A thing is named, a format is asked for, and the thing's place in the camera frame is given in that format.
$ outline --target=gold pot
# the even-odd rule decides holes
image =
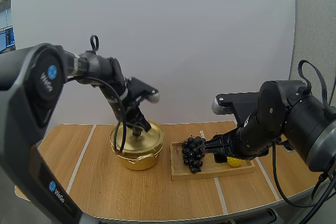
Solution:
[[[119,161],[131,170],[146,170],[154,166],[159,160],[159,152],[163,148],[163,129],[159,124],[149,122],[152,128],[142,131],[140,136],[134,136],[133,130],[127,128],[126,142],[122,153],[117,153]],[[111,132],[110,142],[114,151],[113,137],[116,128]],[[120,125],[117,133],[117,149],[122,141],[123,127]]]

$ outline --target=pot handle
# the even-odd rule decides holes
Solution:
[[[148,154],[148,155],[140,156],[135,161],[129,161],[129,162],[131,162],[132,164],[136,164],[136,163],[138,163],[138,162],[140,162],[140,161],[142,161],[146,158],[155,158],[155,155],[153,153],[151,153],[151,154]]]

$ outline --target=gray partition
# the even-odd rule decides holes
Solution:
[[[290,79],[300,79],[297,65],[307,59],[319,68],[328,88],[328,100],[336,77],[336,0],[296,0],[296,26]],[[315,71],[303,65],[321,100],[321,84]],[[332,105],[336,105],[333,96]]]

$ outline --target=blue logo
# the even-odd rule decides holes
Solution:
[[[50,80],[54,80],[54,78],[56,77],[57,75],[57,68],[55,67],[55,65],[51,65],[49,68],[48,68],[48,77]]]
[[[56,189],[56,184],[55,184],[55,182],[54,182],[54,181],[50,182],[50,184],[49,184],[49,190],[50,190],[50,191],[55,191],[55,189]]]

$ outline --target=wego logo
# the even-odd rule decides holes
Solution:
[[[50,191],[55,191],[55,195],[56,197],[62,202],[64,203],[64,199],[63,199],[63,195],[59,192],[59,190],[57,190],[56,188],[56,183],[54,181],[51,181],[49,184],[49,190]]]

